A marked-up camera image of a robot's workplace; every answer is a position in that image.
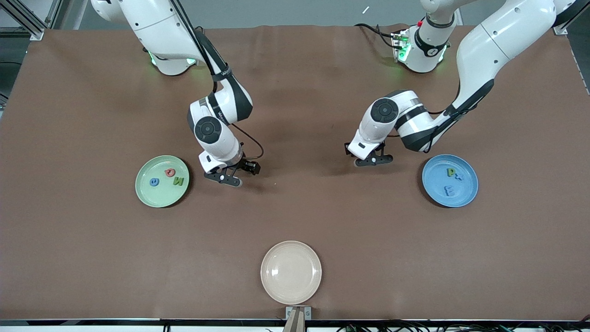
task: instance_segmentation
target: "plate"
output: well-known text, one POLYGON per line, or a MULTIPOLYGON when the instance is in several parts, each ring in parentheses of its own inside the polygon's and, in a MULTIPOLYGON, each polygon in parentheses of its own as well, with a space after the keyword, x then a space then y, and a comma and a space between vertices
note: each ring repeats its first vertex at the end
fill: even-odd
POLYGON ((185 194, 188 182, 186 164, 172 155, 161 155, 139 170, 135 178, 135 193, 147 206, 166 207, 185 194))
POLYGON ((437 203, 447 207, 465 206, 477 195, 479 183, 471 165, 456 155, 432 157, 422 171, 422 184, 437 203))
POLYGON ((260 279, 275 301, 295 305, 309 300, 322 280, 322 265, 315 251, 305 243, 285 241, 264 256, 260 279))

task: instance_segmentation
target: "green plate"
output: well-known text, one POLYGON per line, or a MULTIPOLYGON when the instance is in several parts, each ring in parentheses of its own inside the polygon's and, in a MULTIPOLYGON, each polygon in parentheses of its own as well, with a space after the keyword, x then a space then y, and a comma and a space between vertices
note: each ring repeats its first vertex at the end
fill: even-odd
POLYGON ((170 206, 184 195, 188 181, 188 167, 182 160, 172 155, 161 155, 148 161, 139 170, 135 178, 135 193, 147 206, 170 206), (166 174, 169 169, 175 171, 171 177, 168 176, 171 172, 166 174))

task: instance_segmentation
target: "brown tablecloth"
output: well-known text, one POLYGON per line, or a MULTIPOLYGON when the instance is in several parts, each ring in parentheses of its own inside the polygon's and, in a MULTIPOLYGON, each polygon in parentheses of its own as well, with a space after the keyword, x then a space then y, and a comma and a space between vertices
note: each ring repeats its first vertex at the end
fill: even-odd
POLYGON ((206 69, 158 73, 131 31, 47 31, 0 126, 0 318, 281 317, 260 263, 290 239, 322 261, 306 302, 315 318, 581 318, 590 99, 565 37, 547 33, 506 65, 430 154, 390 139, 393 163, 355 168, 344 153, 368 105, 393 90, 446 107, 469 29, 428 74, 360 28, 207 31, 254 100, 240 125, 266 150, 239 189, 202 177, 186 124, 211 91, 206 69), (186 161, 192 185, 153 209, 133 183, 164 154, 186 161), (421 167, 436 154, 477 171, 468 206, 425 197, 421 167))

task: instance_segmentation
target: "blue plate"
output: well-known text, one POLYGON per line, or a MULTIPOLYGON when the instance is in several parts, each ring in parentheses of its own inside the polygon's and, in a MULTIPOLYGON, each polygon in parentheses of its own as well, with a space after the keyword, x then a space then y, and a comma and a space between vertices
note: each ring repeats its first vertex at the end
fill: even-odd
POLYGON ((422 170, 422 184, 437 203, 448 207, 465 206, 477 195, 476 172, 456 155, 432 157, 422 170))

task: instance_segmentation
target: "beige plate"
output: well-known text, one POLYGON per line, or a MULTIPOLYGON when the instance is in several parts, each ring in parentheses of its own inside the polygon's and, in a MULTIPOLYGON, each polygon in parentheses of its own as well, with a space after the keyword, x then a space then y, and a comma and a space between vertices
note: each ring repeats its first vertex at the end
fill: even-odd
POLYGON ((285 241, 272 247, 262 260, 260 279, 275 301, 294 305, 307 301, 322 280, 322 265, 305 243, 285 241))

